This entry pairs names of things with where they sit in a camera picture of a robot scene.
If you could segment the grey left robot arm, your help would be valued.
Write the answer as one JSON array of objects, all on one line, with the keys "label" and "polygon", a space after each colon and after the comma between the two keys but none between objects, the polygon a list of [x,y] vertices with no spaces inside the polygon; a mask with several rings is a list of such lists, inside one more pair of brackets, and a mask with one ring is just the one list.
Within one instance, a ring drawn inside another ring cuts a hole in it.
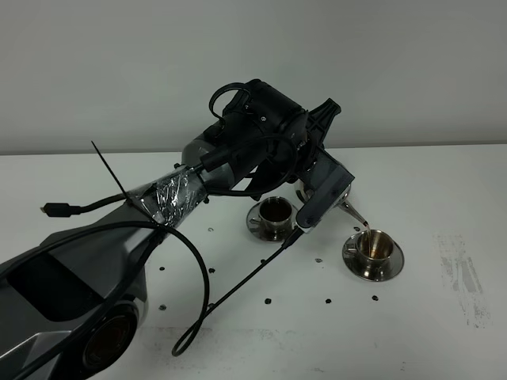
[{"label": "grey left robot arm", "polygon": [[145,263],[212,196],[260,199],[299,181],[308,201],[289,225],[287,248],[313,229],[353,182],[324,147],[341,109],[308,111],[254,79],[221,88],[234,97],[189,143],[172,173],[85,207],[49,203],[70,217],[111,203],[88,226],[59,231],[1,266],[1,376],[87,379],[126,351],[147,308]]}]

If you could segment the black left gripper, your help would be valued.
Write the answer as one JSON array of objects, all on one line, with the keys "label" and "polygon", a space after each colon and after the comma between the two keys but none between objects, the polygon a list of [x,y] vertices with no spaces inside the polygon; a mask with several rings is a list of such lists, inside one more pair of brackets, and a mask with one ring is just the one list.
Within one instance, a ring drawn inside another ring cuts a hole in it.
[{"label": "black left gripper", "polygon": [[260,197],[282,184],[302,181],[315,190],[315,177],[341,174],[341,164],[328,155],[324,141],[341,106],[327,99],[306,110],[260,79],[224,85],[233,92],[221,114],[222,156],[236,182],[249,180],[243,190],[229,185],[222,196]]}]

